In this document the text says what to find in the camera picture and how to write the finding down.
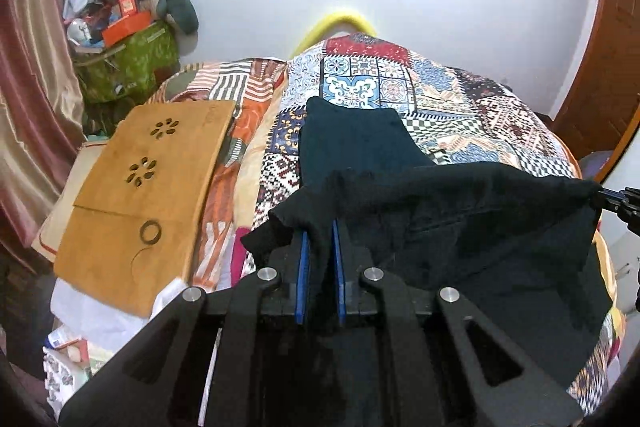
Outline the wooden door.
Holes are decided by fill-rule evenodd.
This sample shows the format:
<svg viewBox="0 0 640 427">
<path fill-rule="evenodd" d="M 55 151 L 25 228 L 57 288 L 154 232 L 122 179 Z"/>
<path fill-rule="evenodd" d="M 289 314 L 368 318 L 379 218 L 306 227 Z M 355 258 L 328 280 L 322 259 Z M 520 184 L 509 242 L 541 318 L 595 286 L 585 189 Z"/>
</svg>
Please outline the wooden door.
<svg viewBox="0 0 640 427">
<path fill-rule="evenodd" d="M 639 0 L 599 0 L 588 46 L 553 132 L 580 159 L 614 150 L 639 106 Z"/>
</svg>

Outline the folded dark teal garment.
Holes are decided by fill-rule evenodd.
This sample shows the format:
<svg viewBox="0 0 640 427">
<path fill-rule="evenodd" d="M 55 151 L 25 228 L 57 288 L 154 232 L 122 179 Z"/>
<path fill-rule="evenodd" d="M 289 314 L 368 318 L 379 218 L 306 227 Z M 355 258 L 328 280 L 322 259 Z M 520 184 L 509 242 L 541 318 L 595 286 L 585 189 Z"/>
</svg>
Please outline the folded dark teal garment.
<svg viewBox="0 0 640 427">
<path fill-rule="evenodd" d="M 320 185 L 334 171 L 398 173 L 435 165 L 396 110 L 341 107 L 318 96 L 306 104 L 298 158 L 303 186 Z"/>
</svg>

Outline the green patterned storage bag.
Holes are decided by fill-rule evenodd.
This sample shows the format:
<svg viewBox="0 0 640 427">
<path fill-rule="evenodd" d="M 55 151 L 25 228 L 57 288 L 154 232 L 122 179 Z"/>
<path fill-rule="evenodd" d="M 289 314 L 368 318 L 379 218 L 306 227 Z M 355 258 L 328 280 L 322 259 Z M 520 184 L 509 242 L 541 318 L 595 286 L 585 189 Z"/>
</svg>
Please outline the green patterned storage bag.
<svg viewBox="0 0 640 427">
<path fill-rule="evenodd" d="M 76 54 L 72 61 L 89 104 L 122 98 L 142 103 L 180 66 L 174 31 L 164 22 L 152 23 L 100 53 Z"/>
</svg>

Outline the black pants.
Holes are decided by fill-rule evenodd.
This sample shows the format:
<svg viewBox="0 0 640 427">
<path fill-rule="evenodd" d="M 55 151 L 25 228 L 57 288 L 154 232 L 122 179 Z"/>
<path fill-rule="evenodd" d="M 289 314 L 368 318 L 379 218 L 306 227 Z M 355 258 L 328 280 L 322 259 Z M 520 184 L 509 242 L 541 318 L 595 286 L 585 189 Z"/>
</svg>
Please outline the black pants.
<svg viewBox="0 0 640 427">
<path fill-rule="evenodd" d="M 570 387 L 612 306 L 592 243 L 598 192 L 596 182 L 537 178 L 498 162 L 335 171 L 274 207 L 243 245 L 264 265 L 306 232 L 319 286 L 333 222 L 342 221 L 375 265 L 424 291 L 456 288 Z"/>
</svg>

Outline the white cloth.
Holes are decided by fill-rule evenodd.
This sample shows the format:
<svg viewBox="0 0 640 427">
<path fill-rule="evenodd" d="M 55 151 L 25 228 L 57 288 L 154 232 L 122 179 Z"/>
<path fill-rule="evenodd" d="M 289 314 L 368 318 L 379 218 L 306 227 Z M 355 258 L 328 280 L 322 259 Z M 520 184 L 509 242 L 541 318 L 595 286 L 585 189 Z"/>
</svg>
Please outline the white cloth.
<svg viewBox="0 0 640 427">
<path fill-rule="evenodd" d="M 183 280 L 171 281 L 155 297 L 150 314 L 137 317 L 104 305 L 57 279 L 51 296 L 51 312 L 73 333 L 100 348 L 117 352 L 185 289 Z"/>
</svg>

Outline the yellow curved bed rail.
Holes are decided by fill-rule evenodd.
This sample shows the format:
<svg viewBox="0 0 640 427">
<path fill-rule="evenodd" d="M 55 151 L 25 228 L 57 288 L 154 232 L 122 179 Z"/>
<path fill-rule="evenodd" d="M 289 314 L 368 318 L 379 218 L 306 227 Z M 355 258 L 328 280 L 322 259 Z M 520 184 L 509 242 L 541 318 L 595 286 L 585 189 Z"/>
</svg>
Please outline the yellow curved bed rail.
<svg viewBox="0 0 640 427">
<path fill-rule="evenodd" d="M 356 32 L 363 32 L 370 37 L 378 35 L 373 25 L 362 16 L 351 12 L 333 12 L 322 17 L 318 23 L 315 23 L 306 32 L 303 39 L 300 40 L 300 43 L 291 53 L 291 57 L 296 57 L 296 55 L 303 53 L 306 49 L 322 41 L 324 37 L 333 34 L 337 29 L 346 27 L 352 28 Z"/>
</svg>

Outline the small red box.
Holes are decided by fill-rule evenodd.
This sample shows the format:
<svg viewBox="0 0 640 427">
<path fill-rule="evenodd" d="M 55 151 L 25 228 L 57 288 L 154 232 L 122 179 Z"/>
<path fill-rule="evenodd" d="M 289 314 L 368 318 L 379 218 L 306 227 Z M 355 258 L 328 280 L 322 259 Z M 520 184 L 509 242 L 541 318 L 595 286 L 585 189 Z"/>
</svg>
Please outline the small red box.
<svg viewBox="0 0 640 427">
<path fill-rule="evenodd" d="M 121 17 L 136 15 L 138 12 L 137 0 L 118 0 Z"/>
</svg>

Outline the pink striped curtain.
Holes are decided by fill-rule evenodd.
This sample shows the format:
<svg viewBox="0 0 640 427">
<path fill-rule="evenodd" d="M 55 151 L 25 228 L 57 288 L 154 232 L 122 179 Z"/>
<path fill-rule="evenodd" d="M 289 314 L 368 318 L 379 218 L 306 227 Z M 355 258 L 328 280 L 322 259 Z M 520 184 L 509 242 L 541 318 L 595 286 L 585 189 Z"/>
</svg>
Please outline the pink striped curtain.
<svg viewBox="0 0 640 427">
<path fill-rule="evenodd" d="M 1 0 L 1 259 L 32 272 L 30 244 L 84 141 L 63 1 Z"/>
</svg>

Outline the orange box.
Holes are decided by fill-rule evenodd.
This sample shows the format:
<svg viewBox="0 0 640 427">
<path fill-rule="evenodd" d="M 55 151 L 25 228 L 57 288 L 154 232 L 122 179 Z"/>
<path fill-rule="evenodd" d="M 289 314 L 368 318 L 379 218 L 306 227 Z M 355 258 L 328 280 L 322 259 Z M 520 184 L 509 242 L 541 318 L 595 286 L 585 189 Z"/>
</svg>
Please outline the orange box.
<svg viewBox="0 0 640 427">
<path fill-rule="evenodd" d="M 137 12 L 124 16 L 102 31 L 104 46 L 110 48 L 120 40 L 130 37 L 138 31 L 145 30 L 152 24 L 150 11 Z"/>
</svg>

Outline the wooden lap desk board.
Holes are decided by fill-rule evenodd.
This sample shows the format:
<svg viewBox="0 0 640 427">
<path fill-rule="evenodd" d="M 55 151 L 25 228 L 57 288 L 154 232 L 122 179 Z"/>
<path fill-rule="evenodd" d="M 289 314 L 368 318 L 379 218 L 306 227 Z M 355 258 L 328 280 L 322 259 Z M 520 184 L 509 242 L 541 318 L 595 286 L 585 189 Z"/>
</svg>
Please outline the wooden lap desk board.
<svg viewBox="0 0 640 427">
<path fill-rule="evenodd" d="M 117 126 L 75 199 L 57 277 L 146 317 L 156 295 L 190 277 L 195 239 L 232 101 L 135 107 Z"/>
</svg>

